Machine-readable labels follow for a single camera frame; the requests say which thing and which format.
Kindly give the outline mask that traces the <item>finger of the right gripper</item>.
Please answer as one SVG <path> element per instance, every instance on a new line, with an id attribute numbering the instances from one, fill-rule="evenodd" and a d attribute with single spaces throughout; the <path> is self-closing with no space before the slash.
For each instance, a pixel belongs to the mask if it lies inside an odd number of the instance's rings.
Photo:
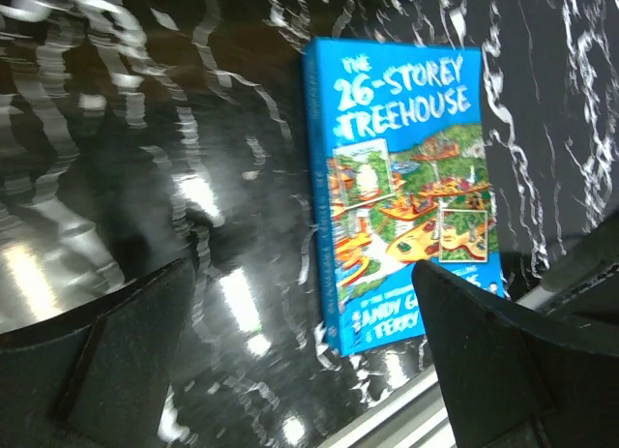
<path id="1" fill-rule="evenodd" d="M 547 298 L 541 303 L 541 310 L 549 311 L 617 261 L 618 211 L 615 210 L 545 272 L 540 287 Z"/>

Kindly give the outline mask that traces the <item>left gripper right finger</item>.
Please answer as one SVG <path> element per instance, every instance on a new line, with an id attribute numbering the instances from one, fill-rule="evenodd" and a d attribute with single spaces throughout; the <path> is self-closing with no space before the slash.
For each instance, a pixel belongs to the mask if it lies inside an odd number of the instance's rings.
<path id="1" fill-rule="evenodd" d="M 458 447 L 615 447 L 618 307 L 569 320 L 420 261 L 412 272 Z"/>

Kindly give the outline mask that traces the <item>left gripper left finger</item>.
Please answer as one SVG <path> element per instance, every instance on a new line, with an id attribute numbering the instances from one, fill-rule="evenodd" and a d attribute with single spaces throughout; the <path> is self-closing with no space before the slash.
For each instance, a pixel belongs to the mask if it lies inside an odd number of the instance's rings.
<path id="1" fill-rule="evenodd" d="M 192 262 L 180 258 L 2 334 L 2 446 L 156 446 L 192 293 Z"/>

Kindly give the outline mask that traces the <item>light blue treehouse book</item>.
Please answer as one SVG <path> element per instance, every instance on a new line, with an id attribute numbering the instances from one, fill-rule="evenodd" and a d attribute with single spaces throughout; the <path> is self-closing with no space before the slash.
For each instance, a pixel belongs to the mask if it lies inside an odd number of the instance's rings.
<path id="1" fill-rule="evenodd" d="M 422 260 L 502 295 L 481 52 L 317 38 L 303 74 L 328 346 L 422 336 Z"/>

